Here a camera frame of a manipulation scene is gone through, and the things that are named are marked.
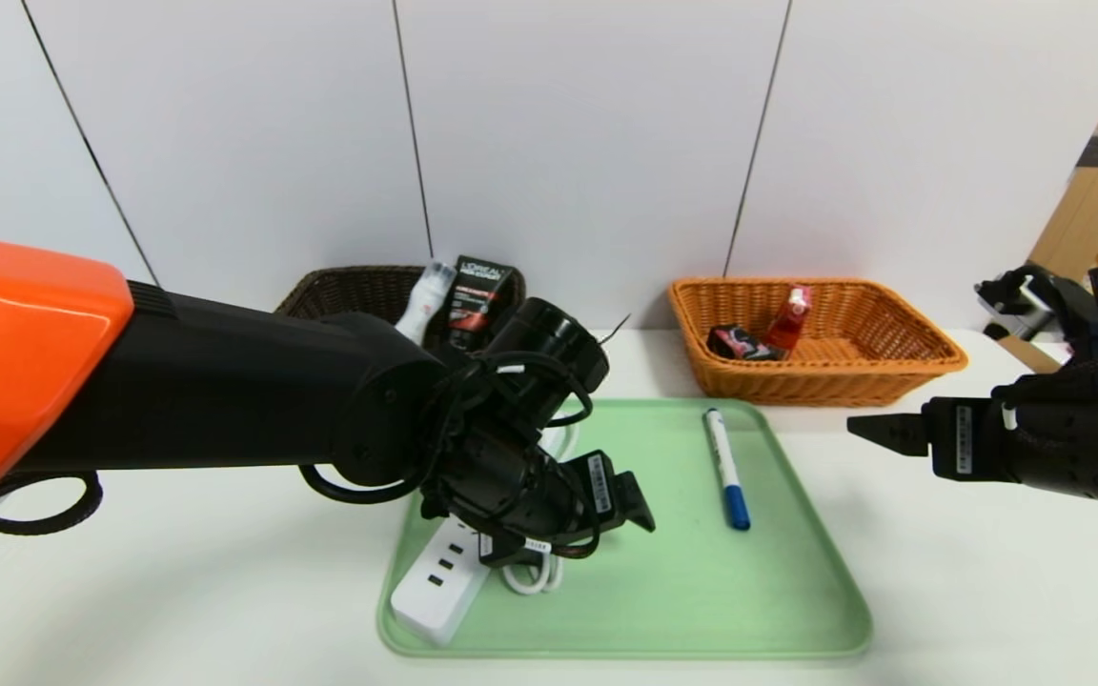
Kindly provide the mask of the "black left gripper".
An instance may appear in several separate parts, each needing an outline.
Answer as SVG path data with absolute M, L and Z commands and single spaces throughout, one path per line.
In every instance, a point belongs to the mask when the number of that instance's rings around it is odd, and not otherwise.
M 539 468 L 533 491 L 533 537 L 538 541 L 589 541 L 596 529 L 618 525 L 618 515 L 623 524 L 635 524 L 646 533 L 657 530 L 635 474 L 614 477 L 605 452 L 597 449 L 565 463 L 545 449 L 533 454 Z

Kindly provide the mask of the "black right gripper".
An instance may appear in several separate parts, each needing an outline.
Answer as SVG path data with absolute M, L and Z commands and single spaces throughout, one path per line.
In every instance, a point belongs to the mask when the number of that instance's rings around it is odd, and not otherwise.
M 929 456 L 939 477 L 1001 482 L 1098 502 L 1098 390 L 1020 376 L 986 398 L 935 396 L 922 414 L 860 415 L 845 429 L 900 456 Z

